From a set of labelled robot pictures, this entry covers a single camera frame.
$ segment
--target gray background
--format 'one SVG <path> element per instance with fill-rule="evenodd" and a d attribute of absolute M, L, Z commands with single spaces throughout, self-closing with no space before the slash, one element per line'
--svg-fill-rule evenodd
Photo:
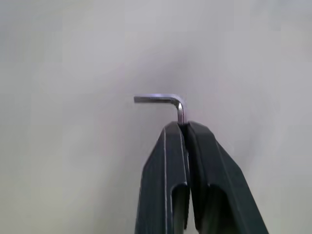
<path fill-rule="evenodd" d="M 140 93 L 186 100 L 271 234 L 310 233 L 310 2 L 1 0 L 0 233 L 133 233 L 141 169 L 176 119 Z"/>

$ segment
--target white wall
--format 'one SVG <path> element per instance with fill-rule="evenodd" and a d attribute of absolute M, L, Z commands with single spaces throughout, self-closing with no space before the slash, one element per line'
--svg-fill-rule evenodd
<path fill-rule="evenodd" d="M 181 95 L 210 127 L 271 234 L 311 232 L 310 1 L 0 9 L 0 233 L 133 233 L 141 169 L 176 118 L 133 104 L 149 92 Z"/>

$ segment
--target metal hex wrench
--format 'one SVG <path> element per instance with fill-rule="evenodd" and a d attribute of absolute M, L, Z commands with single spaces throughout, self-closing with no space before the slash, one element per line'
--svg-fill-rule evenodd
<path fill-rule="evenodd" d="M 134 97 L 136 103 L 169 103 L 178 122 L 164 127 L 142 172 L 135 234 L 182 234 L 187 225 L 190 189 L 185 142 L 179 125 L 185 106 L 176 95 Z"/>

